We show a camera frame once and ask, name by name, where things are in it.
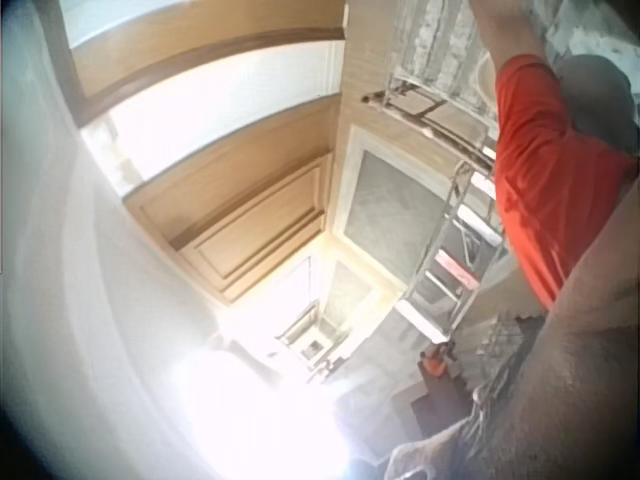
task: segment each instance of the ladder rung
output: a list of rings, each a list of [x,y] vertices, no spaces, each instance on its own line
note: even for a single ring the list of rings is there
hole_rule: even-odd
[[[475,275],[460,265],[446,250],[442,248],[438,250],[436,262],[442,265],[447,272],[453,275],[467,289],[475,290],[478,288],[479,282]]]
[[[449,287],[447,287],[444,283],[442,283],[442,281],[438,277],[436,277],[433,273],[427,270],[426,272],[424,272],[424,274],[429,280],[435,283],[436,286],[439,287],[440,290],[442,290],[451,300],[453,300],[456,303],[460,301],[458,296],[455,293],[453,293],[451,290],[449,290]]]
[[[396,303],[395,308],[433,343],[440,344],[449,341],[449,337],[445,335],[442,328],[432,319],[422,315],[408,300],[400,300]]]
[[[494,200],[496,199],[496,186],[487,177],[478,172],[473,172],[471,175],[471,184],[482,190]]]
[[[470,228],[482,235],[493,247],[497,247],[502,243],[502,237],[466,205],[458,207],[458,217]]]
[[[445,218],[449,218],[450,215],[448,213],[444,214]],[[451,219],[451,223],[457,227],[458,229],[462,230],[465,233],[468,233],[469,235],[471,235],[471,238],[473,239],[474,242],[476,243],[482,243],[482,237],[480,237],[478,235],[478,232],[468,228],[464,223],[459,222],[458,220],[456,220],[456,218],[452,218]]]

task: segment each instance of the light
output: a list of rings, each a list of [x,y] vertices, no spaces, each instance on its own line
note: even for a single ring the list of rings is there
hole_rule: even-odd
[[[175,373],[198,447],[225,479],[326,480],[344,468],[346,445],[321,390],[274,391],[227,352],[198,352]]]

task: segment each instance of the wooden paneling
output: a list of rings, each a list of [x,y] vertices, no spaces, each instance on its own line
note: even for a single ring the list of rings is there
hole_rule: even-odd
[[[323,98],[250,125],[150,180],[125,204],[180,250],[300,165],[330,153],[338,106],[339,97]]]
[[[206,45],[310,29],[335,36],[343,8],[344,0],[191,1],[108,30],[74,48],[73,58],[90,97],[138,70]]]
[[[339,96],[214,142],[125,198],[153,242],[233,303],[325,228]]]
[[[286,176],[180,254],[214,290],[235,300],[322,231],[329,162],[323,156]]]
[[[304,28],[267,32],[186,50],[142,67],[92,95],[84,102],[78,114],[78,124],[88,124],[109,109],[156,83],[222,58],[282,45],[331,40],[344,40],[342,28]]]

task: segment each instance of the molding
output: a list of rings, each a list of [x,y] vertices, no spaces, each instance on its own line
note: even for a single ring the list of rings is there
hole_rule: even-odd
[[[133,74],[116,81],[101,92],[89,97],[78,114],[79,126],[84,126],[109,111],[124,100],[147,88],[182,72],[206,65],[216,60],[265,48],[280,47],[296,43],[344,40],[340,28],[306,28],[281,32],[251,35],[226,42],[213,43],[182,52],[173,57],[143,67]],[[332,80],[333,68],[324,79],[325,89]]]

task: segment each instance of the wall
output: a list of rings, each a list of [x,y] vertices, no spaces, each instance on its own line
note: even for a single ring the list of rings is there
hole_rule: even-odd
[[[77,47],[121,23],[186,0],[59,0],[69,38]]]
[[[90,158],[31,4],[2,27],[3,407],[62,478],[214,478],[172,379],[212,306]]]
[[[329,225],[332,225],[336,218],[340,179],[353,125],[361,127],[443,175],[450,176],[457,163],[457,159],[449,152],[419,132],[360,101],[363,95],[385,88],[398,1],[349,1],[349,18],[345,31],[347,42],[342,67],[342,103],[336,140]],[[455,110],[443,109],[438,120],[467,138],[477,138],[482,131],[477,122],[461,117]],[[534,315],[541,310],[539,302],[519,270],[483,291],[468,312],[467,318],[470,323],[483,321],[504,309],[522,315]]]

